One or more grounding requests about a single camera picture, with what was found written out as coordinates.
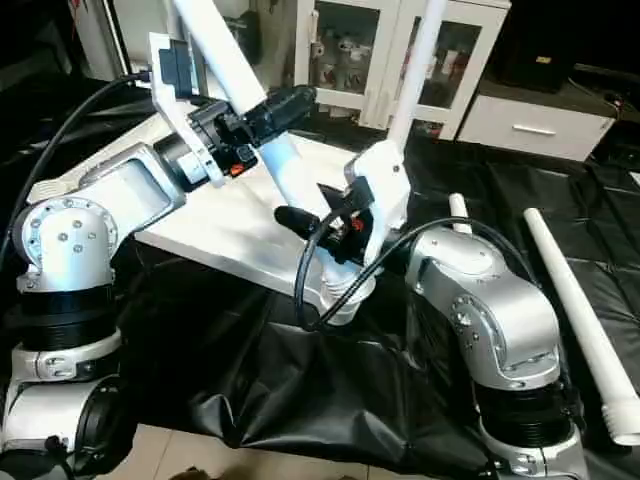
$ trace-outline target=screw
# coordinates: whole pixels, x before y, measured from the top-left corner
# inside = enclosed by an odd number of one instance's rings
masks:
[[[520,455],[518,457],[518,461],[520,463],[536,463],[536,459],[533,458],[531,455]]]
[[[458,312],[456,314],[456,320],[460,325],[463,325],[465,327],[468,327],[469,325],[471,325],[471,321],[469,320],[469,317],[467,317],[464,313]]]

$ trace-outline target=white pipe lying on table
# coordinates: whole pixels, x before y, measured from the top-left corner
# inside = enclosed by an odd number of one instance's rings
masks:
[[[540,212],[529,208],[524,218],[602,397],[609,435],[619,445],[640,445],[640,399],[620,358]]]

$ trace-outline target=metal bracket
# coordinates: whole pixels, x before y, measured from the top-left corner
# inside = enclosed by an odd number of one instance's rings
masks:
[[[168,35],[152,32],[149,34],[149,45],[151,48],[151,96],[153,104],[162,115],[162,118],[174,132],[180,135],[180,138],[196,156],[211,183],[216,187],[223,186],[225,183],[224,175],[207,147],[191,128],[187,116],[180,109],[176,100],[174,86],[164,83],[162,79],[160,51],[171,49],[171,39]]]

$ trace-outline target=white plastic pipe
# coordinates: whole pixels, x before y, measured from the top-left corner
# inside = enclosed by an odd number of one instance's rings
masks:
[[[465,217],[469,218],[467,212],[467,204],[464,201],[464,197],[460,193],[452,193],[449,195],[449,209],[451,210],[452,217]],[[473,233],[471,225],[466,223],[456,223],[453,225],[453,229],[460,233]]]
[[[602,397],[611,438],[619,445],[640,445],[640,399],[633,384],[542,215],[530,208],[524,217]]]
[[[391,122],[388,139],[395,141],[403,152],[413,123],[413,116],[420,101],[429,64],[435,54],[440,25],[444,18],[447,0],[426,0],[420,28],[411,50],[409,65],[404,76],[398,109]]]

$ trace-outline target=drawer handle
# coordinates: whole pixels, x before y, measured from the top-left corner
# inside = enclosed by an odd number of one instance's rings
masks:
[[[526,125],[515,124],[513,129],[518,132],[535,133],[536,135],[544,135],[545,137],[555,137],[556,132],[553,130],[545,130],[544,128],[527,127]]]

